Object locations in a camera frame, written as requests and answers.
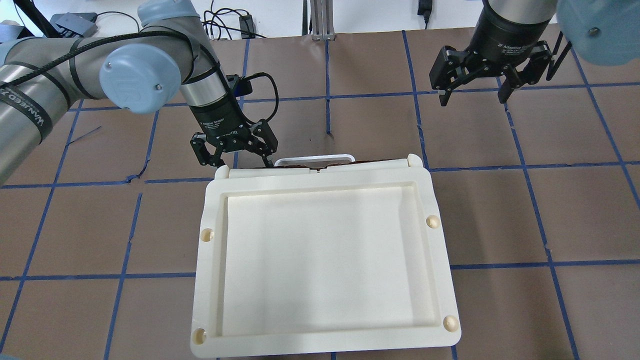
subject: blue tape grid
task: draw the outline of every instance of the blue tape grid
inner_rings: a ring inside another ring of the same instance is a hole
[[[328,134],[330,134],[331,132],[331,128],[330,128],[330,100],[331,99],[349,99],[349,98],[360,98],[360,97],[390,97],[390,96],[408,96],[408,95],[412,95],[413,99],[414,99],[414,106],[415,106],[415,112],[416,112],[416,120],[417,120],[417,127],[418,127],[418,131],[419,131],[419,138],[420,138],[420,143],[422,145],[422,155],[423,155],[423,159],[424,159],[424,164],[425,167],[429,169],[429,171],[431,172],[449,172],[449,171],[462,171],[462,170],[469,170],[469,171],[484,171],[484,170],[514,170],[514,169],[519,169],[522,170],[525,174],[525,180],[527,183],[527,187],[529,189],[529,195],[531,196],[531,201],[532,201],[532,205],[534,207],[534,212],[536,214],[536,219],[538,221],[538,227],[542,236],[542,240],[543,240],[543,244],[545,245],[545,252],[547,253],[547,261],[546,262],[537,262],[537,263],[492,263],[492,264],[467,264],[467,265],[451,265],[451,270],[470,270],[470,269],[491,269],[491,268],[534,268],[534,267],[549,267],[550,268],[550,272],[551,272],[551,276],[552,276],[552,280],[554,282],[554,287],[556,289],[556,295],[558,297],[558,302],[561,308],[561,312],[563,315],[563,320],[565,323],[565,327],[566,327],[566,331],[567,331],[567,335],[569,337],[569,341],[570,341],[570,345],[572,348],[572,352],[573,352],[573,357],[574,359],[579,359],[579,353],[577,351],[577,347],[575,345],[575,340],[573,338],[573,334],[572,334],[572,330],[571,330],[571,325],[569,323],[569,319],[568,319],[568,315],[566,313],[566,308],[564,306],[564,300],[562,298],[562,292],[561,292],[561,288],[560,288],[560,284],[557,280],[557,275],[556,275],[556,267],[562,267],[562,266],[602,266],[602,265],[638,265],[640,264],[640,259],[610,259],[610,260],[592,260],[592,261],[554,261],[552,259],[551,253],[548,249],[546,249],[546,242],[547,242],[547,238],[546,238],[546,234],[544,232],[544,226],[542,224],[542,220],[540,217],[540,211],[538,209],[537,206],[537,202],[535,199],[535,194],[533,192],[533,188],[531,186],[531,180],[529,179],[529,174],[528,174],[528,170],[529,169],[533,169],[533,168],[564,168],[564,167],[608,167],[608,166],[620,166],[623,169],[623,173],[625,175],[625,178],[627,179],[627,182],[630,186],[632,195],[634,196],[634,199],[636,200],[636,204],[638,205],[638,208],[640,208],[640,198],[638,196],[638,192],[636,190],[636,187],[633,183],[633,180],[630,177],[630,174],[627,170],[627,165],[640,165],[640,161],[624,161],[622,158],[622,155],[620,153],[620,150],[618,149],[618,146],[616,145],[616,142],[614,141],[613,135],[611,133],[611,131],[609,130],[609,126],[602,114],[602,111],[600,110],[597,100],[593,94],[592,88],[599,88],[599,87],[612,87],[612,86],[640,86],[640,82],[626,82],[626,83],[605,83],[605,84],[590,84],[587,80],[587,77],[584,73],[584,70],[580,64],[580,61],[577,57],[577,55],[575,54],[575,51],[572,50],[573,53],[573,57],[574,60],[578,66],[580,75],[583,79],[584,84],[583,85],[552,85],[552,86],[527,86],[522,88],[522,90],[527,90],[527,91],[531,91],[531,90],[546,90],[546,89],[559,89],[559,88],[585,88],[587,89],[589,96],[591,98],[591,101],[593,103],[593,106],[596,110],[596,112],[598,113],[598,117],[602,123],[603,128],[605,129],[605,132],[607,133],[607,137],[614,149],[614,152],[616,154],[616,157],[618,158],[617,162],[605,162],[605,163],[576,163],[576,164],[544,164],[544,165],[527,165],[525,163],[524,160],[524,155],[522,154],[522,149],[520,147],[518,138],[517,138],[517,134],[515,130],[512,130],[512,135],[514,138],[514,142],[516,143],[516,148],[518,150],[518,155],[520,157],[520,165],[506,165],[506,166],[492,166],[492,167],[468,167],[468,168],[429,168],[428,166],[428,161],[427,161],[427,156],[426,156],[426,150],[425,150],[425,146],[424,146],[424,134],[422,132],[422,122],[421,122],[421,116],[420,116],[420,107],[419,107],[419,102],[418,102],[418,95],[433,95],[433,94],[437,94],[436,91],[417,91],[416,89],[416,85],[415,85],[415,74],[413,71],[413,64],[412,64],[412,59],[411,59],[411,54],[410,54],[410,48],[408,45],[408,41],[407,41],[407,37],[406,37],[406,33],[403,31],[402,32],[403,35],[403,42],[404,42],[404,48],[405,48],[405,52],[406,52],[406,57],[407,57],[407,63],[409,66],[409,71],[410,71],[410,77],[411,77],[411,81],[412,81],[412,91],[411,92],[391,92],[391,93],[380,93],[380,94],[358,94],[358,95],[331,95],[330,94],[330,78],[329,78],[329,42],[325,42],[325,75],[326,75],[326,94],[325,96],[313,96],[313,97],[289,97],[289,98],[282,98],[281,101],[307,101],[307,100],[316,100],[316,99],[325,99],[326,100],[326,132]],[[243,63],[243,75],[246,75],[246,68],[247,68],[247,63],[248,63],[248,55],[249,55],[249,46],[250,46],[250,40],[247,40],[246,42],[246,47],[245,47],[245,51],[244,51],[244,63]],[[498,90],[498,87],[496,88],[480,88],[480,89],[464,89],[464,90],[455,90],[455,92],[496,92]],[[239,100],[241,106],[245,103],[245,102],[273,102],[275,101],[275,99],[244,99],[241,98]],[[187,106],[186,103],[175,103],[175,104],[167,104],[165,106]],[[76,127],[77,124],[77,120],[78,120],[78,116],[82,111],[99,111],[99,110],[117,110],[119,109],[118,107],[115,106],[110,106],[110,107],[98,107],[98,108],[84,108],[83,107],[83,102],[81,101],[79,103],[79,106],[77,108],[74,109],[70,109],[69,111],[74,111],[76,113],[75,117],[74,117],[74,121],[71,127],[71,130],[68,134],[68,138],[67,138],[67,146],[65,146],[63,154],[61,156],[59,165],[58,165],[58,169],[56,172],[56,177],[54,178],[54,181],[52,184],[14,184],[14,185],[5,185],[2,186],[2,188],[50,188],[50,192],[49,192],[49,197],[47,198],[47,202],[45,203],[45,208],[43,210],[42,213],[42,217],[40,219],[40,223],[38,225],[38,231],[36,232],[36,236],[35,239],[33,241],[33,244],[31,246],[31,250],[29,252],[29,256],[26,262],[26,265],[24,267],[24,271],[22,273],[22,275],[20,276],[15,276],[15,277],[9,277],[9,276],[4,276],[4,277],[0,277],[0,281],[19,281],[19,286],[18,286],[18,290],[16,292],[13,304],[12,304],[12,308],[10,310],[10,314],[9,317],[7,319],[6,325],[4,327],[4,331],[3,331],[3,335],[2,338],[0,340],[0,352],[2,351],[5,341],[6,341],[6,337],[8,335],[8,331],[10,329],[11,326],[11,322],[13,320],[13,316],[15,314],[15,310],[18,304],[18,301],[20,299],[20,294],[22,293],[22,288],[23,285],[26,281],[46,281],[46,280],[84,280],[84,279],[118,279],[119,283],[118,283],[118,292],[116,294],[116,300],[114,303],[114,309],[113,309],[113,315],[111,318],[111,324],[109,326],[109,335],[108,335],[108,342],[107,342],[107,346],[105,348],[105,355],[104,358],[107,359],[109,356],[109,350],[110,350],[110,344],[111,344],[111,339],[113,336],[113,329],[115,327],[115,320],[116,320],[116,316],[117,316],[117,311],[118,311],[118,306],[119,306],[119,300],[122,294],[122,285],[124,283],[125,279],[153,279],[153,278],[169,278],[169,277],[194,277],[195,273],[193,272],[179,272],[179,273],[161,273],[161,274],[127,274],[126,273],[126,267],[127,267],[127,263],[128,263],[128,259],[129,259],[129,254],[130,254],[130,250],[131,250],[131,238],[134,234],[135,231],[135,225],[136,225],[136,220],[137,220],[137,216],[138,216],[138,212],[140,210],[140,203],[141,203],[141,195],[138,195],[138,201],[136,203],[136,211],[134,213],[134,220],[132,221],[132,227],[131,227],[131,234],[130,234],[130,238],[129,241],[127,242],[127,251],[125,253],[125,259],[123,261],[123,265],[122,265],[122,271],[120,274],[85,274],[85,275],[28,275],[28,270],[29,267],[31,265],[31,261],[33,260],[33,255],[35,253],[35,249],[40,237],[40,233],[42,232],[42,227],[44,225],[44,221],[47,215],[47,211],[49,209],[49,206],[51,204],[51,199],[52,196],[54,194],[55,188],[57,187],[73,187],[73,186],[116,186],[116,185],[121,185],[121,184],[126,184],[131,182],[132,179],[134,178],[138,178],[142,175],[142,173],[144,172],[144,170],[146,169],[148,162],[150,161],[150,153],[152,150],[152,144],[153,144],[153,139],[154,139],[154,134],[155,134],[155,130],[156,130],[156,125],[157,125],[157,118],[158,118],[158,112],[156,112],[155,116],[154,116],[154,123],[152,126],[152,130],[151,130],[151,134],[150,134],[150,139],[149,139],[149,144],[148,144],[148,148],[147,148],[147,156],[145,158],[145,163],[143,166],[143,170],[139,173],[139,174],[135,174],[135,175],[131,175],[129,177],[127,177],[125,180],[123,181],[103,181],[103,182],[85,182],[85,183],[59,183],[58,179],[60,177],[60,172],[62,170],[62,166],[65,160],[65,157],[67,155],[67,149],[68,149],[68,145],[72,142],[72,136],[74,134],[74,129]],[[509,125],[513,126],[513,119],[511,118],[511,114],[509,112],[509,108],[508,105],[505,104],[505,113],[506,116],[508,118],[509,121]],[[237,153],[234,154],[234,167],[237,167]],[[202,178],[183,178],[183,179],[153,179],[153,180],[146,180],[146,183],[179,183],[179,182],[193,182],[193,181],[211,181],[212,178],[210,177],[202,177]],[[452,353],[452,358],[454,360],[457,360],[458,358],[458,354],[457,354],[457,350],[456,347],[453,346],[451,347],[451,353]],[[332,360],[335,360],[337,357],[336,353],[331,353],[331,358]]]

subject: white tray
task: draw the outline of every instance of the white tray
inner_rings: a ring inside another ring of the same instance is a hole
[[[457,343],[439,218],[416,155],[320,172],[220,168],[200,225],[192,352]]]

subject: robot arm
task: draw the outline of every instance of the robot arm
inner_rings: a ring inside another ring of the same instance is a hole
[[[242,149],[271,165],[271,117],[251,122],[236,96],[251,92],[251,78],[273,78],[227,77],[189,0],[150,0],[138,16],[144,28],[137,34],[0,45],[0,184],[78,99],[109,97],[134,113],[152,113],[178,90],[203,131],[191,139],[202,165],[220,166],[222,152]],[[214,155],[205,142],[216,146]]]
[[[637,0],[483,0],[471,43],[464,51],[444,46],[429,73],[431,87],[446,106],[452,91],[475,78],[504,75],[498,91],[505,103],[513,91],[536,84],[548,69],[551,80],[572,48],[587,61],[621,65],[640,57],[640,1]],[[558,59],[538,41],[549,20],[557,18],[568,44]],[[528,60],[522,71],[516,67]]]

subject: black cable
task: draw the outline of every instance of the black cable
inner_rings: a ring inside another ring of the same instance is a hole
[[[276,81],[273,79],[273,76],[267,74],[266,72],[256,72],[255,74],[253,74],[251,76],[247,76],[246,78],[244,78],[244,80],[249,81],[249,80],[253,80],[253,79],[257,79],[257,78],[268,78],[271,81],[271,85],[273,85],[273,94],[275,95],[275,98],[276,98],[276,104],[273,107],[273,112],[271,112],[271,115],[269,115],[268,118],[264,119],[265,122],[269,122],[271,119],[273,119],[273,117],[278,112],[278,105],[280,104],[280,96],[278,95],[278,87],[276,86]]]
[[[119,13],[120,15],[125,15],[125,16],[130,17],[131,19],[133,19],[133,21],[136,22],[136,27],[138,28],[138,33],[140,32],[140,23],[138,22],[138,20],[135,17],[129,15],[128,13],[124,13],[124,12],[101,12],[98,15],[95,16],[96,20],[100,15],[104,15],[106,13]]]
[[[207,14],[210,13],[211,14],[211,20],[207,20]],[[205,10],[204,13],[202,13],[202,17],[204,18],[203,24],[205,24],[205,28],[206,28],[206,24],[209,24],[209,27],[211,28],[211,35],[213,36],[213,27],[211,26],[212,23],[215,23],[214,19],[218,18],[218,20],[220,20],[220,22],[222,23],[223,26],[227,26],[225,24],[225,22],[222,20],[222,18],[220,16],[218,16],[218,14],[214,13],[214,12],[210,12],[209,10]],[[220,40],[220,38],[222,37],[222,29],[218,28],[219,33],[218,33],[218,40]],[[231,40],[231,33],[229,32],[229,30],[227,29],[227,35],[229,36],[229,40]]]
[[[215,22],[213,22],[213,23],[212,23],[211,21],[208,21],[208,22],[207,22],[207,24],[210,24],[210,25],[213,25],[213,26],[217,26],[217,27],[219,27],[219,28],[223,28],[223,29],[229,29],[229,30],[233,30],[233,31],[239,31],[239,32],[241,32],[241,33],[243,33],[243,34],[253,35],[253,36],[255,36],[255,37],[267,38],[267,37],[265,37],[265,36],[263,36],[263,35],[256,34],[256,33],[252,33],[251,31],[245,31],[245,30],[240,30],[240,29],[236,29],[236,28],[230,28],[230,27],[228,27],[228,26],[218,25],[218,24],[216,24]]]
[[[85,51],[89,51],[91,49],[93,49],[94,47],[98,47],[100,45],[105,45],[105,44],[110,44],[112,42],[118,42],[118,41],[122,41],[122,40],[130,40],[130,39],[134,39],[134,38],[145,38],[145,37],[173,37],[173,38],[179,38],[181,40],[185,40],[187,43],[189,43],[189,38],[182,34],[182,33],[173,33],[170,31],[148,31],[148,32],[144,32],[144,33],[135,33],[135,34],[124,34],[124,35],[116,35],[114,37],[108,37],[108,38],[102,38],[99,40],[96,40],[92,43],[86,44],[84,46],[78,47],[76,50],[71,51],[67,54],[64,54],[63,56],[60,56],[59,58],[49,62],[46,65],[43,65],[39,68],[37,68],[36,70],[30,72],[29,74],[25,74],[17,79],[14,79],[8,83],[3,83],[0,85],[0,88],[5,87],[5,86],[18,86],[24,82],[27,82],[39,75],[44,74],[45,72],[55,68],[56,66],[62,64],[65,61],[68,61],[71,58],[74,58],[82,53],[84,53]],[[218,66],[219,64],[216,62],[215,57],[213,56],[213,54],[211,54],[211,52],[204,47],[204,45],[200,45],[200,50],[202,50],[202,52],[205,53],[205,55],[207,55],[209,61],[211,61],[212,64],[214,64],[214,67]],[[189,75],[187,76],[187,78],[189,78],[191,76],[191,73],[193,72],[193,64],[191,67],[191,72],[189,72]]]
[[[242,17],[243,15],[240,12],[244,12],[246,14],[246,16],[249,16],[251,14],[249,14],[249,11],[245,10],[245,9],[231,9],[231,8],[220,8],[217,9],[213,14],[220,19],[220,22],[222,22],[223,26],[227,26],[223,21],[222,18],[219,15],[226,15],[226,14],[230,14],[230,13],[235,13],[236,15],[238,15],[239,17]],[[247,29],[249,29],[249,22],[247,19],[243,19],[244,21],[244,25],[246,26]]]
[[[22,20],[22,17],[20,16],[20,12],[18,11],[18,6],[15,4],[15,1],[13,2],[13,7],[15,8],[15,13],[18,15],[20,21],[22,22],[22,26],[26,28],[27,26],[24,24],[24,20]]]

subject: tray corner hole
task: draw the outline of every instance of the tray corner hole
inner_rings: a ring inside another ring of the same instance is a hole
[[[440,218],[435,215],[429,215],[427,217],[427,226],[432,229],[437,229],[440,227]]]
[[[207,228],[200,232],[200,239],[204,242],[213,240],[213,230]]]
[[[447,331],[449,331],[449,332],[455,332],[456,330],[458,330],[460,328],[460,322],[453,315],[445,316],[445,318],[444,318],[444,320],[442,322],[442,325],[444,325],[444,328],[447,329]]]
[[[195,329],[195,331],[193,332],[193,336],[191,337],[191,341],[193,341],[195,345],[204,344],[204,341],[206,339],[207,339],[207,332],[202,328]]]

